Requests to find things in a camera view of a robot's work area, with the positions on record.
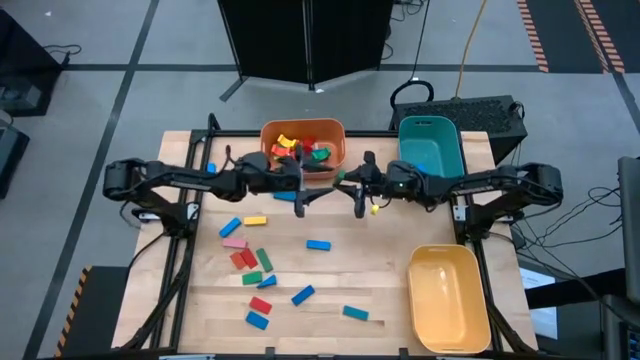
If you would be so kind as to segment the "long blue block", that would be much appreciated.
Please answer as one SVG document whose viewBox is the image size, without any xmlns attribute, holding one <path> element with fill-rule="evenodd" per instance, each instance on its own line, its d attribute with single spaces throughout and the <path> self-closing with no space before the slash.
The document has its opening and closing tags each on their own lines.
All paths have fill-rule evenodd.
<svg viewBox="0 0 640 360">
<path fill-rule="evenodd" d="M 313 288 L 313 286 L 312 285 L 308 285 L 308 286 L 304 287 L 302 290 L 300 290 L 297 294 L 295 294 L 292 297 L 291 301 L 292 301 L 294 306 L 299 306 L 300 304 L 302 304 L 305 300 L 307 300 L 314 293 L 315 293 L 315 289 Z"/>
</svg>

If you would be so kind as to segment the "black striped floor mat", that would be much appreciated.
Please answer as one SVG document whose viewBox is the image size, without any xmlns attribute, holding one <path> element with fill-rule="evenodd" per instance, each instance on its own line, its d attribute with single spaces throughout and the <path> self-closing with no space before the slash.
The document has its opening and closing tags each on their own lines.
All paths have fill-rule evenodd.
<svg viewBox="0 0 640 360">
<path fill-rule="evenodd" d="M 640 73 L 640 0 L 517 0 L 539 69 Z"/>
<path fill-rule="evenodd" d="M 91 358 L 112 352 L 127 268 L 87 266 L 74 289 L 54 357 Z"/>
</svg>

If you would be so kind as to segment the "yellow plastic bin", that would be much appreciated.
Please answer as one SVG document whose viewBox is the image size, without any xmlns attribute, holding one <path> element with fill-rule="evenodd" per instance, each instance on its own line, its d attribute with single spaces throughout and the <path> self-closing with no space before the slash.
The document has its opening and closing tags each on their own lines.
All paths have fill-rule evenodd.
<svg viewBox="0 0 640 360">
<path fill-rule="evenodd" d="M 413 331 L 429 351 L 476 354 L 492 340 L 474 253 L 461 245 L 423 245 L 411 254 L 407 282 Z"/>
</svg>

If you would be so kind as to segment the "black aluminium table frame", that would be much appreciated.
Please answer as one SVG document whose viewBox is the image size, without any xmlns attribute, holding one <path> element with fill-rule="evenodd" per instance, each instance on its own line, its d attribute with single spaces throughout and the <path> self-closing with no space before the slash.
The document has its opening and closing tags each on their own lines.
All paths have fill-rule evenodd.
<svg viewBox="0 0 640 360">
<path fill-rule="evenodd" d="M 234 157 L 261 150 L 260 135 L 216 132 L 201 160 L 204 143 L 196 144 L 194 166 L 224 162 L 224 149 Z M 375 152 L 381 168 L 398 158 L 397 131 L 345 131 L 343 170 L 362 163 L 366 150 Z M 182 325 L 177 349 L 187 353 L 276 355 L 410 355 L 431 354 L 412 329 L 407 287 L 407 265 L 420 245 L 453 244 L 451 210 L 440 206 L 428 214 L 415 203 L 395 200 L 378 215 L 354 217 L 353 202 L 339 192 L 314 201 L 305 218 L 296 218 L 292 202 L 271 194 L 248 195 L 229 203 L 203 195 L 202 215 L 195 240 Z M 234 217 L 266 216 L 264 226 L 241 226 L 232 235 L 248 241 L 255 251 L 264 248 L 274 266 L 276 286 L 243 286 L 242 275 L 230 259 L 234 249 L 222 246 L 218 233 Z M 306 240 L 332 243 L 330 251 L 306 249 Z M 170 240 L 158 240 L 134 264 L 127 281 L 116 330 L 115 347 L 124 345 L 158 303 Z M 519 336 L 537 347 L 514 246 L 492 236 L 484 241 L 492 295 Z M 308 300 L 294 306 L 291 297 L 307 285 L 315 289 Z M 254 296 L 273 305 L 270 323 L 262 331 L 244 320 Z M 344 305 L 368 311 L 368 321 L 341 314 Z"/>
</svg>

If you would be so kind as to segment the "orange plastic bin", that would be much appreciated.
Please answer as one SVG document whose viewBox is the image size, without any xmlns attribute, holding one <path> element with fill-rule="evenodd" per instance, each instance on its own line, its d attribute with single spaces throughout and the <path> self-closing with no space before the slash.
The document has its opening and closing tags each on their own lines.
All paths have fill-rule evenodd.
<svg viewBox="0 0 640 360">
<path fill-rule="evenodd" d="M 277 143 L 280 134 L 289 139 L 297 139 L 302 146 L 305 137 L 316 138 L 316 149 L 328 147 L 331 156 L 327 161 L 317 162 L 333 167 L 331 172 L 307 173 L 304 176 L 310 180 L 326 180 L 335 176 L 346 158 L 346 134 L 344 126 L 336 119 L 293 119 L 274 120 L 263 126 L 260 135 L 261 150 L 270 157 L 273 165 L 277 164 L 277 158 L 271 155 L 271 147 Z"/>
</svg>

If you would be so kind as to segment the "teal plastic bin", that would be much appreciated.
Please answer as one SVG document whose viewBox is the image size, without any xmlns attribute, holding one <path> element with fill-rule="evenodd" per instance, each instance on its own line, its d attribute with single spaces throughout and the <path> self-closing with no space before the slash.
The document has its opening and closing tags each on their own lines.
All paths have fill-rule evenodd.
<svg viewBox="0 0 640 360">
<path fill-rule="evenodd" d="M 427 174 L 445 178 L 465 174 L 460 135 L 442 116 L 410 116 L 400 122 L 398 156 L 414 166 L 424 164 Z"/>
</svg>

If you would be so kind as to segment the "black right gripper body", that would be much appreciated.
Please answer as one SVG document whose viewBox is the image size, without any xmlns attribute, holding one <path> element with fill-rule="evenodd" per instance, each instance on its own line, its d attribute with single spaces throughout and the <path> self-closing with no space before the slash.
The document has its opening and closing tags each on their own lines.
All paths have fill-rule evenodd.
<svg viewBox="0 0 640 360">
<path fill-rule="evenodd" d="M 357 169 L 360 171 L 362 197 L 355 198 L 354 213 L 357 218 L 363 218 L 365 214 L 365 199 L 372 197 L 391 199 L 415 200 L 418 194 L 418 175 L 414 170 L 414 177 L 409 182 L 391 182 L 386 172 L 382 173 L 376 165 L 375 154 L 365 151 L 364 163 Z"/>
</svg>

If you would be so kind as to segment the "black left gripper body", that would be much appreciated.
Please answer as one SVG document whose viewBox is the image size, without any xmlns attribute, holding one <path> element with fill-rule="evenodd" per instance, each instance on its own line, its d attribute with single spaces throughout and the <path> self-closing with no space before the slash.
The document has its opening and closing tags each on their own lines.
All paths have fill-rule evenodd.
<svg viewBox="0 0 640 360">
<path fill-rule="evenodd" d="M 294 213 L 297 217 L 304 216 L 302 205 L 303 187 L 302 168 L 295 157 L 284 157 L 279 160 L 280 167 L 275 170 L 261 171 L 247 162 L 247 188 L 253 194 L 295 192 L 296 200 Z"/>
</svg>

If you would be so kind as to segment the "white paper sheet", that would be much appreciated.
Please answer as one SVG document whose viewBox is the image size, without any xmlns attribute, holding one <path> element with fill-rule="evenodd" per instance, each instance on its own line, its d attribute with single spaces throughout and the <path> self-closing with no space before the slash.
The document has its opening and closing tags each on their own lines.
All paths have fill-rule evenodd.
<svg viewBox="0 0 640 360">
<path fill-rule="evenodd" d="M 520 268 L 521 280 L 525 290 L 528 290 L 527 300 L 534 332 L 537 336 L 558 339 L 558 317 L 556 307 L 544 307 L 548 300 L 540 293 L 539 288 L 556 283 L 552 276 Z"/>
</svg>

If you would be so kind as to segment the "black monitor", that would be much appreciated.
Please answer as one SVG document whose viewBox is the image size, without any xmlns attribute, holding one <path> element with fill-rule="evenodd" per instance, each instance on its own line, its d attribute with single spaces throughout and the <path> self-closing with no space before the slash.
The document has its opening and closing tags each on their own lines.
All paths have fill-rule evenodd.
<svg viewBox="0 0 640 360">
<path fill-rule="evenodd" d="M 618 159 L 626 292 L 640 305 L 640 159 Z"/>
</svg>

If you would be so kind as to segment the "black desk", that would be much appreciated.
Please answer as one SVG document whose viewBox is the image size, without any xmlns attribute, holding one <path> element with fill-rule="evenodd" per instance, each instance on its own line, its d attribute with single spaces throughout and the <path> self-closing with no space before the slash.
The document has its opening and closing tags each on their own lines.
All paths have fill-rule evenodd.
<svg viewBox="0 0 640 360">
<path fill-rule="evenodd" d="M 62 66 L 0 8 L 0 110 L 12 117 L 45 115 Z"/>
</svg>

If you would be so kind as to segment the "black computer case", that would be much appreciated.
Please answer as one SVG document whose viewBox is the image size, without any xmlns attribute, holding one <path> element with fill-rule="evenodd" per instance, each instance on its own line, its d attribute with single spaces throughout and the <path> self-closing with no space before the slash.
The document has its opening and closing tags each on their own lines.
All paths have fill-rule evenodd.
<svg viewBox="0 0 640 360">
<path fill-rule="evenodd" d="M 488 134 L 495 163 L 505 159 L 528 135 L 524 125 L 524 105 L 510 95 L 428 102 L 395 103 L 390 130 L 409 116 L 443 116 L 460 131 Z"/>
</svg>

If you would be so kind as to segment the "black partition panel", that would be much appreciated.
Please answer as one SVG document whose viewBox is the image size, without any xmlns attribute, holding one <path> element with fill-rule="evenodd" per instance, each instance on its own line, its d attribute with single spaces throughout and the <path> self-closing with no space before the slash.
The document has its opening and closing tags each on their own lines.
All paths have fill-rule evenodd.
<svg viewBox="0 0 640 360">
<path fill-rule="evenodd" d="M 217 0 L 240 81 L 307 84 L 305 0 Z"/>
<path fill-rule="evenodd" d="M 311 0 L 313 80 L 377 68 L 394 0 Z"/>
</svg>

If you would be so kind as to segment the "metal partition post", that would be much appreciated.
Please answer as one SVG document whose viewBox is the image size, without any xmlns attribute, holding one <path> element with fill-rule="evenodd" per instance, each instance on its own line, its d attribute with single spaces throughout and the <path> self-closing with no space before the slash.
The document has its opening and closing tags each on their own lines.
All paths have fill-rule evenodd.
<svg viewBox="0 0 640 360">
<path fill-rule="evenodd" d="M 307 83 L 310 91 L 315 90 L 315 79 L 313 69 L 313 1 L 303 0 L 304 24 L 305 24 L 305 49 Z"/>
</svg>

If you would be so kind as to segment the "black floor device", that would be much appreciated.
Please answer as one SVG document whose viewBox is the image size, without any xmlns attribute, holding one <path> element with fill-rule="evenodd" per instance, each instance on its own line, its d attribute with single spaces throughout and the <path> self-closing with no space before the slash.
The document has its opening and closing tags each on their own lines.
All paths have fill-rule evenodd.
<svg viewBox="0 0 640 360">
<path fill-rule="evenodd" d="M 0 200 L 7 196 L 15 171 L 30 138 L 15 127 L 0 128 Z"/>
</svg>

